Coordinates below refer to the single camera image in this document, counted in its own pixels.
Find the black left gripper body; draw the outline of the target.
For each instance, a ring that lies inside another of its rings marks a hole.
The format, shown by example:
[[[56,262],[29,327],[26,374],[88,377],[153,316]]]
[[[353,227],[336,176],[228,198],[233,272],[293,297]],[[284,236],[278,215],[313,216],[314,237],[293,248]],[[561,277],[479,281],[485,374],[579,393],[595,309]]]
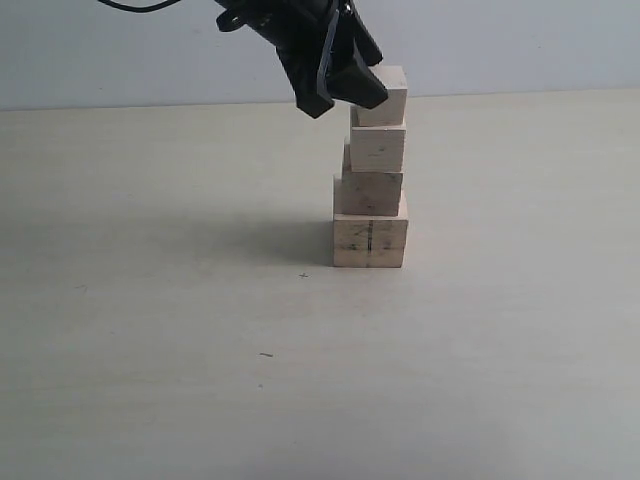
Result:
[[[222,32],[248,27],[274,46],[296,106],[317,119],[347,100],[360,71],[348,1],[221,1]]]

